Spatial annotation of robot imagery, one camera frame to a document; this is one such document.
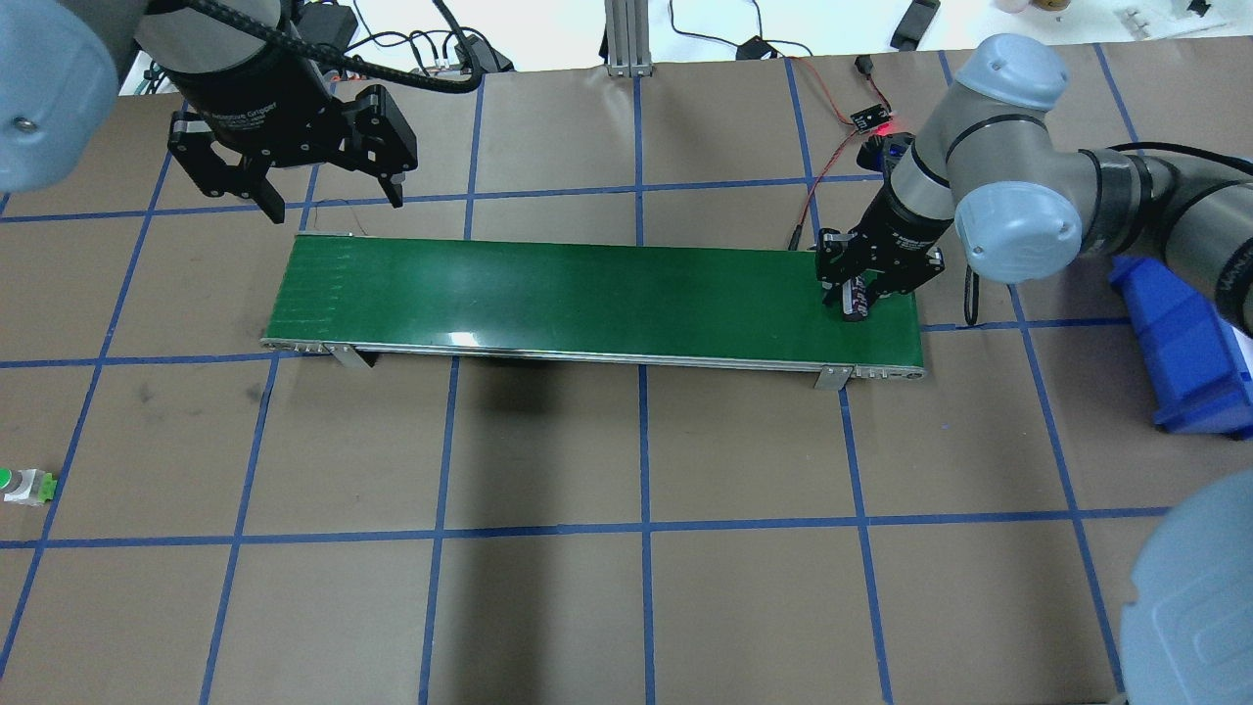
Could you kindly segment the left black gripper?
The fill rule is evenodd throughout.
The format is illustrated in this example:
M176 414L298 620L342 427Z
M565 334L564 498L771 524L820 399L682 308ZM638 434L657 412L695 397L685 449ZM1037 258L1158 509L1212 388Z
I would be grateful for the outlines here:
M269 183L272 168L330 164L377 179L393 209L403 178L419 167L419 144L388 89L373 84L352 100L323 88L309 108L287 111L277 100L236 116L209 111L170 115L168 150L203 195L256 202L274 224L286 202Z

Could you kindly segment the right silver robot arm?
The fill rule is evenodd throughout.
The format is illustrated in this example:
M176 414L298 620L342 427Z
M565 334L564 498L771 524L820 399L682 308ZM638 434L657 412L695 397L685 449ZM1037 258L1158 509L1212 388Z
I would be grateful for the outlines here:
M981 41L858 224L819 235L824 306L865 272L868 306L913 293L944 272L937 242L954 229L969 267L999 284L1088 254L1157 259L1249 333L1250 162L1163 142L1059 152L1045 118L1068 84L1034 38Z

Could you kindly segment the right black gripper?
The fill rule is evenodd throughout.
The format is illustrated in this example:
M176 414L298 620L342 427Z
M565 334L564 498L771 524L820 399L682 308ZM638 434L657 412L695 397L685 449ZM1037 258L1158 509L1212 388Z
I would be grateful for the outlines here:
M921 225L871 225L850 232L819 229L814 275L819 284L833 287L873 272L873 280L865 286L868 296L913 293L946 268L944 253L937 249L945 230L945 220L926 220Z

